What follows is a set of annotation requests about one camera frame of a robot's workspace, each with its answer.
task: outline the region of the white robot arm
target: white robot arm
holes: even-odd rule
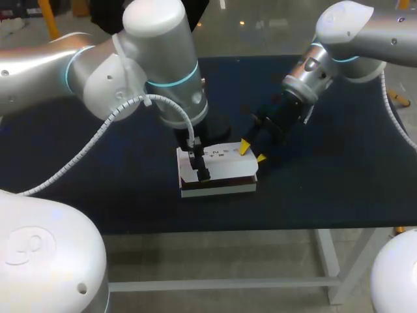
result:
[[[74,33],[37,48],[1,51],[0,116],[75,94],[106,120],[127,100],[143,97],[149,104],[145,93],[154,93],[186,114],[199,144],[188,140],[189,125],[178,110],[155,101],[162,121],[203,171],[199,153],[216,138],[209,134],[207,99],[182,2],[135,0],[123,23],[124,31],[101,44]],[[84,214],[0,190],[0,216],[0,312],[109,313],[106,251]]]
[[[179,104],[203,142],[207,99],[181,1],[135,0],[123,22],[125,30],[102,44],[71,34],[39,48],[0,52],[0,116],[74,93],[106,119],[125,100],[143,96],[148,82],[147,91]],[[351,1],[330,7],[317,38],[283,81],[285,102],[260,113],[257,129],[284,137],[339,73],[360,83],[381,74],[385,61],[417,67],[416,26],[417,16],[408,12]],[[186,123],[164,102],[157,105],[188,149]],[[126,110],[119,119],[134,108]],[[202,149],[190,152],[198,159]],[[109,313],[105,248],[85,215],[0,192],[0,216],[0,312]]]

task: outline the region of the white cable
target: white cable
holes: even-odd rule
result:
[[[403,130],[403,128],[398,123],[397,119],[395,118],[394,113],[392,113],[391,106],[390,106],[390,101],[388,100],[388,95],[386,93],[385,73],[384,72],[382,72],[382,74],[381,74],[381,84],[382,84],[382,97],[384,99],[384,105],[385,105],[386,111],[388,112],[388,115],[389,115],[391,121],[394,123],[394,126],[398,130],[398,132],[401,135],[401,137],[403,137],[404,140],[411,147],[413,147],[414,150],[417,151],[417,145],[411,140],[411,138],[409,137],[409,135],[407,135],[407,133]]]
[[[172,101],[169,98],[160,96],[160,95],[145,95],[150,100],[156,100],[156,101],[162,101],[168,106],[171,106],[175,111],[177,111],[181,117],[184,119],[187,129],[188,129],[188,136],[190,139],[189,146],[192,148],[194,146],[194,129],[193,125],[191,123],[190,118],[188,117],[187,113],[174,101]],[[104,121],[103,125],[97,130],[96,134],[90,139],[90,141],[84,146],[83,149],[77,155],[72,158],[70,162],[65,164],[63,168],[61,168],[55,175],[53,175],[51,178],[49,178],[47,181],[44,181],[39,186],[36,186],[30,190],[27,190],[25,192],[20,192],[20,196],[32,196],[33,194],[36,194],[37,192],[40,192],[41,190],[44,190],[46,187],[52,185],[54,182],[56,182],[59,178],[61,178],[67,171],[69,171],[75,164],[77,164],[90,150],[91,148],[96,144],[96,142],[103,136],[103,134],[106,132],[106,130],[109,128],[110,124],[114,122],[116,116],[120,114],[124,109],[128,108],[129,106],[132,106],[134,104],[140,104],[142,101],[144,101],[145,97],[139,96],[135,97],[133,99],[130,99],[126,101],[124,104],[121,104],[116,110],[113,111],[113,113]]]

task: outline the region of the dark background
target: dark background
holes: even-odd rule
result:
[[[251,109],[277,101],[298,58],[200,59],[210,109],[229,117],[232,142],[252,124]],[[45,181],[100,125],[74,98],[5,118],[0,188],[20,192]],[[103,234],[417,224],[416,153],[389,120],[378,79],[337,80],[307,126],[294,127],[283,147],[263,150],[270,158],[256,193],[182,200],[175,148],[156,107],[142,106],[37,196],[79,209]]]

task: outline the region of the silver metal cylinder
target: silver metal cylinder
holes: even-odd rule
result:
[[[92,44],[76,34],[43,46],[0,52],[0,116],[71,95],[66,66],[77,51]]]
[[[364,28],[344,44],[343,50],[345,55],[417,67],[417,12],[375,9]]]
[[[317,41],[301,57],[297,66],[283,81],[288,90],[306,105],[314,105],[320,94],[333,82],[337,69],[327,51]]]

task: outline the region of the floor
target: floor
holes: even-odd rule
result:
[[[315,21],[336,0],[211,0],[194,31],[199,56],[300,54],[314,35]],[[392,8],[394,0],[359,0]],[[62,34],[85,31],[108,36],[87,18],[62,15]],[[3,48],[35,46],[49,40],[42,19],[2,39]],[[417,89],[413,69],[389,66],[388,84],[412,100],[398,112],[417,140]],[[334,230],[340,263],[360,230]],[[109,279],[176,280],[317,276],[323,270],[312,231],[238,231],[160,235],[104,236],[109,254]],[[347,302],[329,306],[322,288],[275,290],[169,291],[113,294],[112,312],[282,312],[372,313],[369,271]]]

